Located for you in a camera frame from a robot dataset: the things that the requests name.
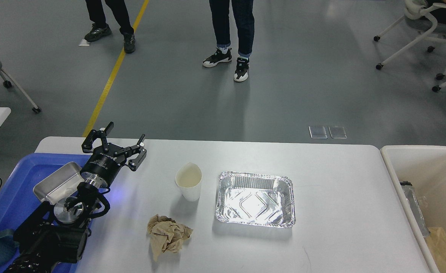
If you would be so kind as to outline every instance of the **stainless steel tray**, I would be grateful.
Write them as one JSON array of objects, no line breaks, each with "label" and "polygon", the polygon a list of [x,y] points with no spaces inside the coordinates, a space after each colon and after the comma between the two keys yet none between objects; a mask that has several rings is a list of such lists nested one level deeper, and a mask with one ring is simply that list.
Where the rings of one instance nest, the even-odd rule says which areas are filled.
[{"label": "stainless steel tray", "polygon": [[69,162],[37,183],[33,192],[39,201],[56,204],[64,197],[73,194],[77,190],[77,185],[84,181],[79,171],[81,167],[76,162]]},{"label": "stainless steel tray", "polygon": [[224,171],[219,175],[216,219],[290,228],[295,223],[292,181],[285,176]]}]

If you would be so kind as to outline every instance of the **black shoe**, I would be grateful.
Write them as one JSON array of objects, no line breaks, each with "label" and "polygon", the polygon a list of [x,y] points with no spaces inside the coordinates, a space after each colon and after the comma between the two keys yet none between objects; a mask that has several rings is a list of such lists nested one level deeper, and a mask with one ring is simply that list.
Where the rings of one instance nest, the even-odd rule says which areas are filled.
[{"label": "black shoe", "polygon": [[90,33],[84,36],[84,39],[87,42],[94,42],[100,40],[100,38],[102,38],[103,36],[108,36],[110,34],[112,34],[112,30],[110,29],[108,24],[106,24],[106,27],[104,29],[98,28],[96,24],[93,24],[93,28],[91,28]]},{"label": "black shoe", "polygon": [[216,49],[216,52],[202,61],[204,67],[214,67],[219,63],[231,62],[231,48],[228,49],[226,54],[223,54],[220,49]]},{"label": "black shoe", "polygon": [[132,53],[135,51],[135,34],[123,34],[123,50],[125,53]]},{"label": "black shoe", "polygon": [[236,59],[235,82],[242,82],[248,78],[250,60],[238,57]]}]

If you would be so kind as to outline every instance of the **crumpled brown paper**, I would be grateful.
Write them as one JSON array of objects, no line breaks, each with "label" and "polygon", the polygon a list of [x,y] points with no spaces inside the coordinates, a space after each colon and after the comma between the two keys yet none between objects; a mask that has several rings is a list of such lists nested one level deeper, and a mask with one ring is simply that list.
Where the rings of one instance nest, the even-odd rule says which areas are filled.
[{"label": "crumpled brown paper", "polygon": [[193,230],[167,216],[157,214],[148,221],[147,232],[150,234],[153,258],[157,262],[159,255],[165,251],[179,252]]},{"label": "crumpled brown paper", "polygon": [[446,273],[446,233],[441,227],[430,227],[426,237],[427,247],[434,258],[438,270]]}]

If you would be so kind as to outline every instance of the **gray floor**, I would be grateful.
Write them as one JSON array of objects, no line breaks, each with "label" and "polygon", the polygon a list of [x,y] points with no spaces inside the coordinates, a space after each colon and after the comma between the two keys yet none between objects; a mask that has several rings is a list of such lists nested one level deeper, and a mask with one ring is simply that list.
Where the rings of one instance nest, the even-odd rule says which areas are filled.
[{"label": "gray floor", "polygon": [[[142,0],[126,0],[133,22]],[[35,115],[0,79],[0,177],[50,135],[80,137],[115,61],[122,36],[78,47],[91,22],[84,2],[0,0],[0,59],[42,107]],[[207,1],[152,0],[95,127],[111,137],[446,146],[446,88],[431,91],[446,45],[419,43],[381,71],[374,66],[415,37],[400,24],[401,0],[258,0],[250,77],[233,82],[235,62],[212,69]],[[233,51],[237,52],[232,24]],[[345,140],[315,140],[308,126],[344,126]]]}]

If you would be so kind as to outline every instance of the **paper cup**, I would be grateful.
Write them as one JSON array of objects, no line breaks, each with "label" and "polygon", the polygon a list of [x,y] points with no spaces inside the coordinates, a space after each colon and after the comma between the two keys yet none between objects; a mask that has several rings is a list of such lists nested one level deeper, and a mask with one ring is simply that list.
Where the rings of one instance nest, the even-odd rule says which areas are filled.
[{"label": "paper cup", "polygon": [[201,195],[201,170],[194,163],[187,163],[176,173],[176,185],[184,198],[190,202],[196,201]]}]

